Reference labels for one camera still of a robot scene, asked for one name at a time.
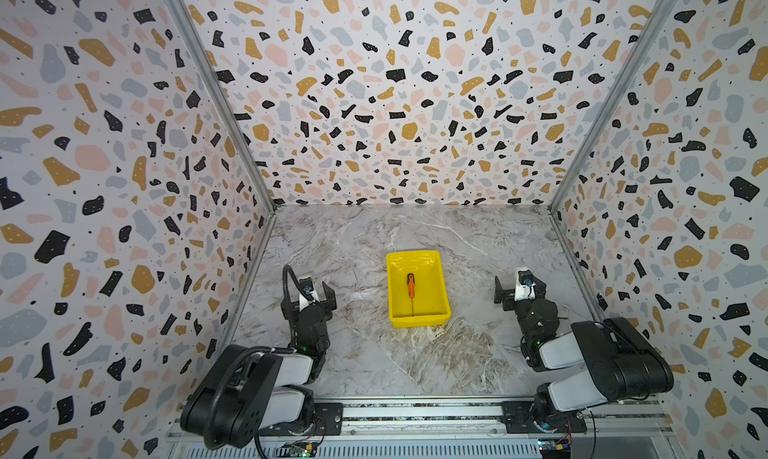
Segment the orange black handled screwdriver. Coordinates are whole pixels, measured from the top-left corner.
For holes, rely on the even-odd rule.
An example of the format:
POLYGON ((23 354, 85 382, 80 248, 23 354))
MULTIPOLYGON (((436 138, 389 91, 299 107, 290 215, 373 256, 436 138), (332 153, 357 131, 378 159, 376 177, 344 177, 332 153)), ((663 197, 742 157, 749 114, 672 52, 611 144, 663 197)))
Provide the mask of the orange black handled screwdriver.
POLYGON ((408 297, 411 304, 411 316, 415 315, 415 275, 413 273, 407 274, 407 290, 408 290, 408 297))

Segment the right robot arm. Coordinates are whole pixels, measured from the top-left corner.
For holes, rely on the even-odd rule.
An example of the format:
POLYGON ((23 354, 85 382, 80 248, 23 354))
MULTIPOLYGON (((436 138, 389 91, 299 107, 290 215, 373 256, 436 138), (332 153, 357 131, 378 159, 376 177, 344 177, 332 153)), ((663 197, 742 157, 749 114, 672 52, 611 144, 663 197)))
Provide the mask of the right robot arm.
POLYGON ((515 313, 526 364, 536 372, 578 369, 539 385, 531 400, 503 402, 501 421, 508 433, 581 433, 588 408, 645 400, 673 388, 671 366, 628 319, 573 322, 559 333, 564 317, 530 269, 517 270, 512 288, 499 278, 494 282, 493 301, 515 313))

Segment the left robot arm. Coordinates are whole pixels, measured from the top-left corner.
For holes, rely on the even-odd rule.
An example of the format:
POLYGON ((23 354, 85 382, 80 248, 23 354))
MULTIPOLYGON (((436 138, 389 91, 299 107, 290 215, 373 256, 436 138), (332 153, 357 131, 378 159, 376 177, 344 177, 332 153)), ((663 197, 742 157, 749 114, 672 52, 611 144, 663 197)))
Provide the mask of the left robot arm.
POLYGON ((325 364, 331 341, 327 322, 337 308, 335 291, 311 278, 298 281, 299 296, 281 310, 291 330, 287 347, 231 344, 185 404, 180 427, 210 450, 242 448, 260 435, 325 434, 327 413, 317 411, 308 388, 325 364))

